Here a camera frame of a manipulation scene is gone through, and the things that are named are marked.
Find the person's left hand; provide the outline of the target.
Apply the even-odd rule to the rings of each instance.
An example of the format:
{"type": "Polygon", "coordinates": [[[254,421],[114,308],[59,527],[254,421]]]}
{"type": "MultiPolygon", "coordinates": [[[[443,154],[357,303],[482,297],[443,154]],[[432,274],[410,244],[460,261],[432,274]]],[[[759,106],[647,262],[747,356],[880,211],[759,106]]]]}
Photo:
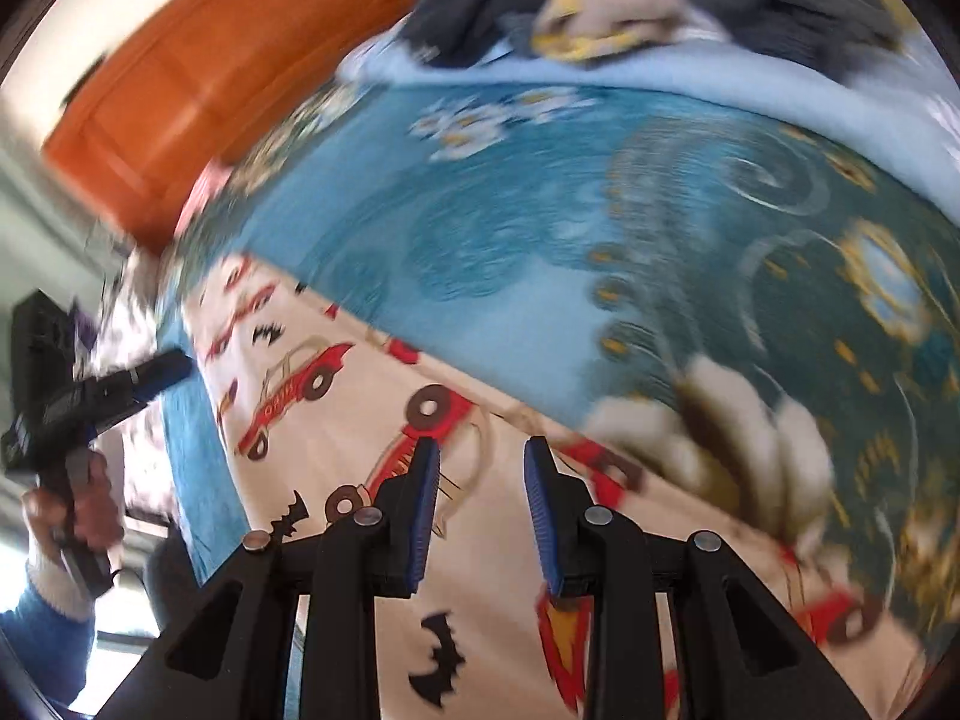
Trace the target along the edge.
{"type": "Polygon", "coordinates": [[[93,551],[112,550],[124,538],[124,524],[112,499],[106,459],[99,452],[88,450],[83,466],[86,475],[73,486],[73,507],[44,488],[31,489],[21,497],[32,541],[49,561],[60,561],[60,546],[53,532],[66,532],[69,523],[75,538],[93,551]]]}

